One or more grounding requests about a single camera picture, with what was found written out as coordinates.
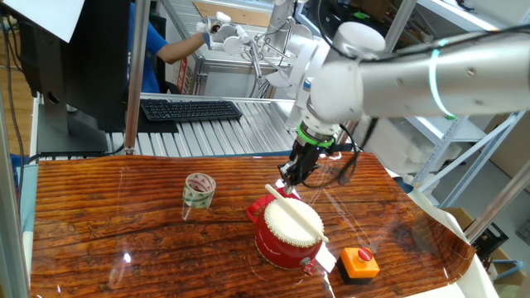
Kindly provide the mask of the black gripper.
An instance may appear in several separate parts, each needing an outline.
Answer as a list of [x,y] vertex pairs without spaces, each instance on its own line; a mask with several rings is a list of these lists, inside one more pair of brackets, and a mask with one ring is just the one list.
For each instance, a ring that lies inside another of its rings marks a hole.
[[317,161],[326,148],[309,142],[295,141],[289,161],[279,166],[283,181],[283,192],[289,195],[296,185],[303,185],[307,178],[320,166]]

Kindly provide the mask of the operator gloved hand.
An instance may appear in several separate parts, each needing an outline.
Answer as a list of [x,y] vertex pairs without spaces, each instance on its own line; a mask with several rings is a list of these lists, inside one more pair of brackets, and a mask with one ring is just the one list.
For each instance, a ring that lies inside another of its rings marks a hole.
[[221,44],[215,40],[216,33],[219,29],[220,24],[209,17],[196,24],[196,31],[202,35],[205,44],[210,50],[218,50],[221,46]]

